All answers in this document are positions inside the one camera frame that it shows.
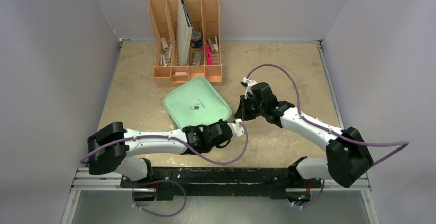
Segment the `mint green case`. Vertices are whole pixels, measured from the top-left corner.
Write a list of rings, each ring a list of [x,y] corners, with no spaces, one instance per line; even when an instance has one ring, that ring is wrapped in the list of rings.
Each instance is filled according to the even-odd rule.
[[[194,78],[168,93],[163,99],[170,119],[177,128],[229,121],[230,105],[204,77]]]

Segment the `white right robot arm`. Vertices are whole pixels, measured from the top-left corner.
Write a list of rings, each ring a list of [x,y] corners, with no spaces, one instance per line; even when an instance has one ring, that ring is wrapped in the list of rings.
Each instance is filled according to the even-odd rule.
[[[302,186],[310,179],[332,179],[349,188],[374,164],[369,150],[360,145],[360,132],[349,127],[345,130],[327,125],[299,112],[287,101],[278,101],[266,82],[244,79],[245,88],[234,117],[243,121],[263,117],[268,123],[292,131],[325,151],[321,158],[301,157],[290,167],[289,181]],[[348,140],[357,140],[358,144]]]

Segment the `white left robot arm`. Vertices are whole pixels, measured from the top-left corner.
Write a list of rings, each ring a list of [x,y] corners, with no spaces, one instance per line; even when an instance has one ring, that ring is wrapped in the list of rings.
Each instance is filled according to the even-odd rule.
[[[196,155],[224,148],[232,138],[245,133],[241,124],[220,119],[210,125],[186,126],[169,132],[140,132],[113,122],[89,136],[88,155],[84,158],[91,175],[116,172],[142,188],[153,182],[151,164],[138,155],[169,153]]]

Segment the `peach desk organizer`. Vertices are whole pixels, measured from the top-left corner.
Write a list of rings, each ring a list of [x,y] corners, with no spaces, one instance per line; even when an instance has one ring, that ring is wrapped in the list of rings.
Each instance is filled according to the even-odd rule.
[[[149,0],[148,14],[157,87],[178,87],[198,77],[222,84],[220,0]]]

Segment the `grey stapler in organizer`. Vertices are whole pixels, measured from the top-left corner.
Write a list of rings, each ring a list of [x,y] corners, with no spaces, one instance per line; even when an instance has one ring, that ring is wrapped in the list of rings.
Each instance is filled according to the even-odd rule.
[[[217,37],[215,37],[214,39],[211,37],[207,37],[207,43],[208,43],[210,51],[212,53],[219,52],[219,45],[218,45],[218,42],[216,40],[217,40]]]

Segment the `pink item in organizer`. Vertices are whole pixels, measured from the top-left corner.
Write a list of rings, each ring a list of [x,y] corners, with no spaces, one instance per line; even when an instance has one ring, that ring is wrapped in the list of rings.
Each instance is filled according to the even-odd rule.
[[[209,44],[205,45],[205,55],[207,65],[213,65],[212,51]]]

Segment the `small grey box organizer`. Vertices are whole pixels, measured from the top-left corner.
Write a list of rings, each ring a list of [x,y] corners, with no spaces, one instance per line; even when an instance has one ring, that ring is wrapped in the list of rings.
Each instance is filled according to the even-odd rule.
[[[193,53],[193,58],[192,58],[192,65],[200,65],[201,64],[201,60],[202,60],[202,55],[203,53],[200,51],[195,51]]]

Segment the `dark round jar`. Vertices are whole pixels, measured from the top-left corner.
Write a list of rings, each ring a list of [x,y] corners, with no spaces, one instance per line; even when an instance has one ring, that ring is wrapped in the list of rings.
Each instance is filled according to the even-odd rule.
[[[203,45],[202,33],[198,30],[193,30],[191,34],[191,47],[194,49],[200,48]]]

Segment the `pink tube in organizer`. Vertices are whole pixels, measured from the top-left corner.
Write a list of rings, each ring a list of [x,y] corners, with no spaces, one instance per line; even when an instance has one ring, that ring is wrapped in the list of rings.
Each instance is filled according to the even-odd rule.
[[[165,37],[161,37],[161,46],[163,50],[169,50],[169,45]]]

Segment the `white board in organizer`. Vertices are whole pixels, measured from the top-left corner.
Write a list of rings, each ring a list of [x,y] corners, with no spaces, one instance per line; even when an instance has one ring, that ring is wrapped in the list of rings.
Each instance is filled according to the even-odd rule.
[[[178,0],[177,6],[177,53],[180,66],[188,65],[191,43],[192,23],[184,0]]]

